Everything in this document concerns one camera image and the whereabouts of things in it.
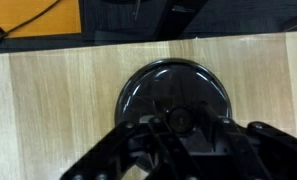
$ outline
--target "wood grain surface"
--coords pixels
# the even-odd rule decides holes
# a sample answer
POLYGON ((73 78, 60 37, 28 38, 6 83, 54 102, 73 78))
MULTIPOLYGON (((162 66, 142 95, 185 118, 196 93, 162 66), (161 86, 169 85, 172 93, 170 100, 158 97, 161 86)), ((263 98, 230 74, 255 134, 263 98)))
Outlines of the wood grain surface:
MULTIPOLYGON (((0 0, 0 27, 5 31, 32 18, 55 0, 0 0)), ((81 32, 78 0, 61 0, 49 12, 9 37, 26 37, 81 32)))
POLYGON ((297 33, 0 54, 0 180, 58 179, 113 128, 127 79, 169 57, 210 69, 241 125, 297 136, 297 33))

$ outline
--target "cable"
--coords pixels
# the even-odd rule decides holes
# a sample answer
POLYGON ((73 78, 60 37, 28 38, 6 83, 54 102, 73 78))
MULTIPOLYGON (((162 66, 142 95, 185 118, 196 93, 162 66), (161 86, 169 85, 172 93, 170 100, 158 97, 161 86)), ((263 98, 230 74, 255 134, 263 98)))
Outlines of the cable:
POLYGON ((10 33, 14 32, 14 31, 16 31, 17 29, 19 29, 19 28, 21 28, 21 27, 23 27, 23 26, 25 26, 25 25, 31 23, 32 21, 38 19, 40 16, 44 15, 44 14, 47 13, 49 10, 51 10, 53 7, 55 7, 60 1, 61 1, 61 0, 56 0, 56 1, 55 1, 54 3, 52 3, 49 7, 47 7, 45 10, 41 11, 41 12, 40 12, 39 14, 37 14, 36 16, 34 16, 34 17, 28 19, 27 21, 25 21, 25 22, 19 24, 18 26, 15 26, 14 28, 12 28, 12 29, 10 29, 10 30, 8 30, 8 31, 6 31, 6 32, 3 32, 3 31, 1 32, 2 29, 0 28, 0 43, 1 43, 1 41, 2 41, 5 37, 7 37, 10 33))

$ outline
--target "orange surface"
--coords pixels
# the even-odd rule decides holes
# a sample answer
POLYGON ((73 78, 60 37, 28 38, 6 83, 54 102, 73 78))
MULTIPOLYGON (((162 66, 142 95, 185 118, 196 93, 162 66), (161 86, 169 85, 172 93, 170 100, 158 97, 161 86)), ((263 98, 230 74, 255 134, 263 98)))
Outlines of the orange surface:
MULTIPOLYGON (((55 0, 0 0, 0 27, 5 31, 37 15, 55 0)), ((78 0, 61 0, 39 19, 8 37, 81 32, 78 0)))

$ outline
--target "black cable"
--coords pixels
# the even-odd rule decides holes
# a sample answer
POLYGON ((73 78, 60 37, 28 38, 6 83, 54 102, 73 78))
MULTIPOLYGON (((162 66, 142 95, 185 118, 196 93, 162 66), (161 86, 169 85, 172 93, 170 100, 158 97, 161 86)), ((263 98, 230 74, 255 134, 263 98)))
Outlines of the black cable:
POLYGON ((28 19, 27 21, 19 24, 18 26, 15 26, 14 28, 10 29, 9 31, 6 31, 6 32, 0 32, 0 43, 1 41, 7 37, 10 33, 16 31, 17 29, 31 23, 32 21, 38 19, 40 16, 44 15, 45 13, 47 13, 49 10, 51 10, 53 7, 55 7, 61 0, 56 0, 54 3, 52 3, 49 7, 47 7, 45 10, 41 11, 39 14, 37 14, 36 16, 28 19))

